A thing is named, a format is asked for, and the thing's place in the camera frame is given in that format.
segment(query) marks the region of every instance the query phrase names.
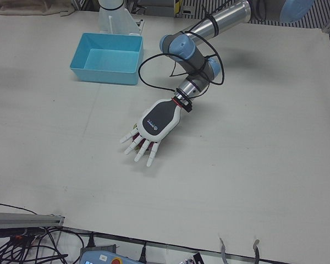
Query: red emergency stop button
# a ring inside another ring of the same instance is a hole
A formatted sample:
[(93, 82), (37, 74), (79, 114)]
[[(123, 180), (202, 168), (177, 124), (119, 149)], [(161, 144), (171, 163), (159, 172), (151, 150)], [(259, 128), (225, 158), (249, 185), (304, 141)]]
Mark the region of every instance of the red emergency stop button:
[(122, 259), (119, 257), (115, 257), (112, 261), (111, 264), (122, 264)]

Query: white table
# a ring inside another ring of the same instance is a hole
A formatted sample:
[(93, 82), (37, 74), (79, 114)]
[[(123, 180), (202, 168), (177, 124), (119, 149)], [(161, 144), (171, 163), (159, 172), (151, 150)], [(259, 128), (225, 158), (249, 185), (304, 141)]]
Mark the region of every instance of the white table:
[[(263, 259), (330, 263), (328, 36), (244, 24), (213, 39), (225, 84), (183, 112), (147, 168), (118, 141), (172, 94), (78, 81), (69, 64), (97, 16), (0, 16), (0, 202), (74, 228), (214, 251), (219, 234), (245, 256), (259, 238)], [(145, 58), (192, 24), (144, 20)], [(175, 87), (172, 66), (144, 77)]]

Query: blue plastic bin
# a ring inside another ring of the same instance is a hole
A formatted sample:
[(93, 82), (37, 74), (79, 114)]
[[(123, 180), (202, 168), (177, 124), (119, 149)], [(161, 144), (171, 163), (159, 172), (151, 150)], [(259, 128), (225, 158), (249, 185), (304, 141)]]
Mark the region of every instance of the blue plastic bin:
[(83, 33), (70, 68), (82, 81), (138, 83), (142, 36)]

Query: logo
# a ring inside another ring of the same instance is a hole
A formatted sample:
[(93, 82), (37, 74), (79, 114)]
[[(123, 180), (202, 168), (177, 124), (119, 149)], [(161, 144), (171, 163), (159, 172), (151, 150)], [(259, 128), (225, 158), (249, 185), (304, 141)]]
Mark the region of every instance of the logo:
[(148, 119), (147, 123), (154, 129), (154, 130), (158, 130), (158, 127), (152, 122), (152, 120)]

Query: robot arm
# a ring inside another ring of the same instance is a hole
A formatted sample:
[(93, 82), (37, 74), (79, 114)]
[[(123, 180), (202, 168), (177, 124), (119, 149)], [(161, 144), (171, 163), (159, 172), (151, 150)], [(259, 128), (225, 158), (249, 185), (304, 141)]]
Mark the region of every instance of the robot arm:
[[(205, 87), (219, 74), (221, 66), (213, 59), (207, 58), (197, 49), (198, 44), (209, 40), (218, 34), (232, 28), (236, 24), (248, 22), (252, 16), (259, 17), (261, 8), (268, 14), (268, 4), (275, 3), (271, 13), (281, 13), (286, 3), (300, 4), (300, 2), (313, 3), (314, 0), (242, 0), (216, 14), (209, 15), (205, 20), (192, 27), (184, 29), (174, 35), (166, 35), (160, 40), (160, 50), (171, 59), (179, 63), (189, 73), (185, 80), (176, 89), (174, 97), (159, 100), (145, 111), (136, 124), (136, 127), (124, 136), (120, 142), (133, 139), (131, 145), (125, 150), (129, 154), (133, 149), (139, 148), (134, 161), (137, 162), (150, 150), (147, 166), (149, 167), (156, 155), (159, 144), (180, 122), (180, 111), (192, 109), (193, 97), (199, 95)], [(309, 10), (300, 6), (304, 14)]]

